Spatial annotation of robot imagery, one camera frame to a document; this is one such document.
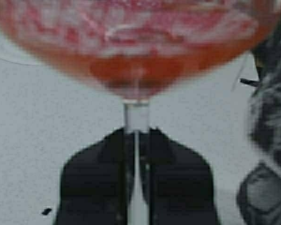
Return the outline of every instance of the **glass stem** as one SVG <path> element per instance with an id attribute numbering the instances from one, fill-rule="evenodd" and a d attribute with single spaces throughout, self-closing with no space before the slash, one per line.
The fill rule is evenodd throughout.
<path id="1" fill-rule="evenodd" d="M 148 101 L 124 101 L 125 110 L 125 142 L 128 142 L 128 137 L 133 134 L 133 149 L 127 149 L 134 151 L 134 180 L 133 180 L 133 192 L 131 200 L 129 201 L 128 182 L 126 182 L 126 200 L 127 200 L 127 221 L 128 225 L 150 225 L 150 191 L 148 188 L 150 185 L 150 165 L 146 162 L 145 179 L 147 180 L 147 199 L 145 202 L 142 192 L 141 182 L 141 164 L 140 164 L 140 142 L 141 133 L 146 137 L 149 135 L 149 102 Z"/>

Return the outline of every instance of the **white surface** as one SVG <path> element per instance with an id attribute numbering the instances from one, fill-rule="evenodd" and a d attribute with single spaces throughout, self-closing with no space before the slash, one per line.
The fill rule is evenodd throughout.
<path id="1" fill-rule="evenodd" d="M 10 41 L 0 42 L 0 59 L 7 62 L 17 63 L 28 66 L 41 66 L 43 63 L 38 61 L 30 54 L 23 51 L 18 46 L 14 45 Z"/>
<path id="2" fill-rule="evenodd" d="M 238 84 L 231 92 L 243 57 L 151 102 L 152 126 L 210 162 L 223 225 L 244 224 L 235 194 L 258 162 L 244 126 L 254 88 Z M 256 76 L 250 56 L 242 77 Z M 122 125 L 119 98 L 46 66 L 0 59 L 0 225 L 51 225 L 63 164 Z M 47 217 L 45 207 L 53 207 Z"/>

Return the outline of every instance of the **gray background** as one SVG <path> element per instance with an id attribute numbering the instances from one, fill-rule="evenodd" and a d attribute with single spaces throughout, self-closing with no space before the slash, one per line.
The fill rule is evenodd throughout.
<path id="1" fill-rule="evenodd" d="M 231 91 L 243 60 L 241 55 L 151 101 L 152 126 L 210 162 L 224 225 L 244 224 L 235 194 L 258 162 L 245 133 L 254 88 L 238 84 Z M 257 78 L 251 55 L 242 77 Z M 0 59 L 0 225 L 51 225 L 64 162 L 121 126 L 123 108 L 118 97 L 46 66 Z M 53 208 L 47 217 L 41 215 L 45 207 Z"/>

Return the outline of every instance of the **black object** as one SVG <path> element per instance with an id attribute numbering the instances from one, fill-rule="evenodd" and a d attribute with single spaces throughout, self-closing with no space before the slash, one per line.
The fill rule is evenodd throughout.
<path id="1" fill-rule="evenodd" d="M 52 211 L 52 209 L 47 208 L 47 209 L 45 209 L 45 210 L 42 212 L 42 214 L 43 214 L 44 216 L 48 216 L 51 211 Z"/>
<path id="2" fill-rule="evenodd" d="M 247 225 L 281 225 L 281 178 L 260 163 L 242 182 L 237 205 Z"/>
<path id="3" fill-rule="evenodd" d="M 258 85 L 259 85 L 259 81 L 251 81 L 251 80 L 247 80 L 244 78 L 240 78 L 239 81 L 240 81 L 240 83 L 243 83 L 243 84 L 246 84 L 246 85 L 249 85 L 252 87 L 258 87 Z"/>
<path id="4" fill-rule="evenodd" d="M 151 152 L 145 152 L 145 138 L 141 134 L 140 168 L 146 190 L 144 162 L 151 163 L 153 224 L 219 225 L 212 171 L 205 159 L 158 129 L 150 130 Z M 127 224 L 123 164 L 127 150 L 133 178 L 133 135 L 130 140 L 124 146 L 124 130 L 119 129 L 70 158 L 61 175 L 61 201 L 54 225 Z"/>

